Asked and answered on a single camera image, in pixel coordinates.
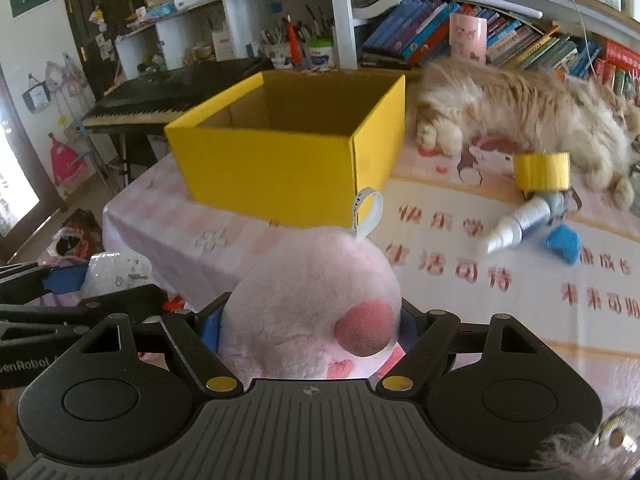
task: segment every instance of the wire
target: wire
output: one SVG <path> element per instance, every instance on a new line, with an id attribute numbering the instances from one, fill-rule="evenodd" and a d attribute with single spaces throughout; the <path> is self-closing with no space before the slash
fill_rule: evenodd
<path id="1" fill-rule="evenodd" d="M 574 3 L 574 7 L 575 7 L 575 12 L 578 13 L 578 18 L 580 18 L 580 24 L 582 25 L 582 34 L 584 37 L 584 46 L 587 49 L 587 54 L 589 53 L 589 49 L 588 49 L 588 44 L 589 44 L 589 40 L 587 39 L 587 27 L 584 25 L 584 20 L 582 19 L 582 13 L 580 12 L 580 9 L 578 8 L 578 4 L 575 2 L 575 0 L 571 0 Z M 598 76 L 596 75 L 596 71 L 593 67 L 593 61 L 591 60 L 591 56 L 589 56 L 589 66 L 591 67 L 591 73 L 593 73 L 593 76 L 597 79 Z"/>

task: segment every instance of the yellow tape roll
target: yellow tape roll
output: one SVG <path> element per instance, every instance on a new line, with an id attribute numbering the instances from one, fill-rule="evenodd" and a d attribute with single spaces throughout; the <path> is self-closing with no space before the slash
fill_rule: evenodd
<path id="1" fill-rule="evenodd" d="M 513 155 L 513 176 L 523 191 L 564 191 L 571 188 L 569 154 Z"/>

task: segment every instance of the open cardboard box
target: open cardboard box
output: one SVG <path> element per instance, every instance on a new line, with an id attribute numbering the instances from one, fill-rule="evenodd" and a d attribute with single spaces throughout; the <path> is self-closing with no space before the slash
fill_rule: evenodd
<path id="1" fill-rule="evenodd" d="M 198 202 L 348 228 L 357 192 L 383 187 L 402 146 L 404 76 L 262 72 L 165 131 Z"/>

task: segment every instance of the wall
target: wall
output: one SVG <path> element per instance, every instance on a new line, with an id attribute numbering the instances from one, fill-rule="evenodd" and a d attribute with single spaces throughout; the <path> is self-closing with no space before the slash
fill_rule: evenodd
<path id="1" fill-rule="evenodd" d="M 28 87 L 28 75 L 33 73 L 40 81 L 44 80 L 47 61 L 63 64 L 63 52 L 68 53 L 81 66 L 64 0 L 51 0 L 15 19 L 11 15 L 9 0 L 0 0 L 0 65 L 22 124 L 50 177 L 51 143 L 47 134 L 53 132 L 59 140 L 66 142 L 64 127 L 57 122 L 60 111 L 53 102 L 46 110 L 31 114 L 22 100 L 22 93 Z M 89 88 L 85 95 L 90 103 L 93 102 L 94 97 Z M 70 119 L 64 101 L 59 101 L 62 113 Z M 71 99 L 70 105 L 78 115 L 86 112 L 77 98 Z M 115 157 L 115 150 L 108 137 L 96 137 L 95 142 L 105 160 Z M 82 152 L 81 143 L 82 140 L 73 146 L 78 152 Z M 59 187 L 58 190 L 61 194 L 66 191 L 64 187 Z"/>

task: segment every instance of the plush toy tag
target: plush toy tag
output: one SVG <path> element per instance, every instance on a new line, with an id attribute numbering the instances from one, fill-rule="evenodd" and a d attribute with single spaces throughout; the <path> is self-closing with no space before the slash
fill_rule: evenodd
<path id="1" fill-rule="evenodd" d="M 365 219 L 358 224 L 358 211 L 360 210 L 360 206 L 365 201 L 365 199 L 371 196 L 371 209 L 369 210 L 369 214 L 365 217 Z M 376 228 L 376 225 L 380 222 L 382 218 L 382 206 L 383 199 L 382 193 L 376 191 L 372 187 L 366 187 L 361 190 L 357 195 L 355 200 L 353 201 L 353 232 L 356 235 L 356 240 L 363 240 L 366 238 L 373 229 Z"/>

